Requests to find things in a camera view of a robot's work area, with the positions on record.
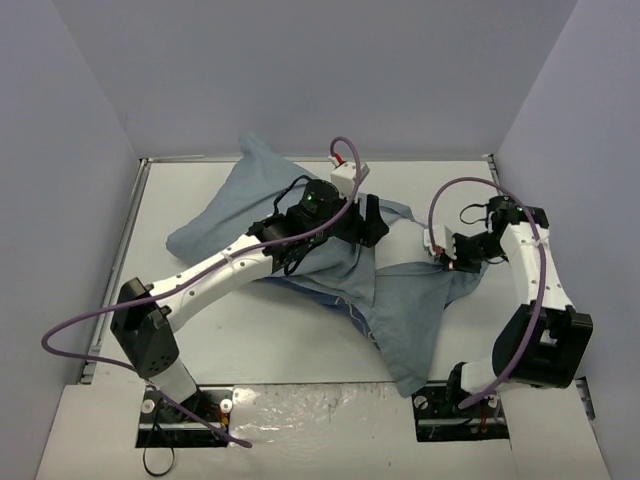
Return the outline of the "white pillow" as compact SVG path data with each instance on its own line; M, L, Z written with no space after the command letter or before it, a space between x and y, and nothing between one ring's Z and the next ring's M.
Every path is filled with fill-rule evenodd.
M434 264L424 246L424 227L408 219L392 223L389 232L375 246L375 268L381 270L407 263Z

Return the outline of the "blue pillowcase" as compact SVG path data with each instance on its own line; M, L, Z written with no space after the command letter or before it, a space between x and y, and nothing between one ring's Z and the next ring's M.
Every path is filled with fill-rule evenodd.
M166 240L168 252L187 266L218 253L271 214L276 195L307 172L254 134L241 136L239 146L241 159L210 203ZM419 223L407 205L383 200L380 210L389 228L402 218ZM270 281L350 317L380 351L399 394L409 397L428 381L445 309L471 294L482 277L447 272L436 263L377 270L375 247L331 238L292 275L278 272Z

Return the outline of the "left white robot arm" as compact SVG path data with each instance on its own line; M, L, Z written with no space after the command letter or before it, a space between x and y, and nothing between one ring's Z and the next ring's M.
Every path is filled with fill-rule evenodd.
M328 181L307 179L298 203L273 210L220 252L153 284L127 281L110 330L137 375L166 395L168 410L189 418L202 395L180 358L176 332L240 287L277 272L292 274L331 238L372 248L388 231L377 196L350 200Z

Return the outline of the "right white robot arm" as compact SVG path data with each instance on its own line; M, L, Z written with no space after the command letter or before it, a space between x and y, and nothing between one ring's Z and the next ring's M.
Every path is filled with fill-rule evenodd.
M477 273L495 260L512 273L518 307L496 338L489 356L457 364L443 389L446 406L469 411L502 384L568 387L593 332L589 315L567 295L554 264L544 210L523 207L510 196L485 205L484 231L466 236L445 225L424 233L424 245L448 271Z

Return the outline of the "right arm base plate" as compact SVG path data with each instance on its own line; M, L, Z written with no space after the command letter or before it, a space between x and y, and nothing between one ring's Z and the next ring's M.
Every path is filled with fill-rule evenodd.
M420 443L509 439L506 416L496 395L457 410L457 405L447 400L445 383L429 382L411 400L416 440Z

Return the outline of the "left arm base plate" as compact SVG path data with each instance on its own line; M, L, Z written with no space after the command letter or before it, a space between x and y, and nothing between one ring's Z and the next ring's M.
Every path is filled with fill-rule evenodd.
M199 397L183 405L217 429L229 432L233 410L231 387L201 387ZM229 441L214 434L147 387L140 405L135 447L144 448L226 448Z

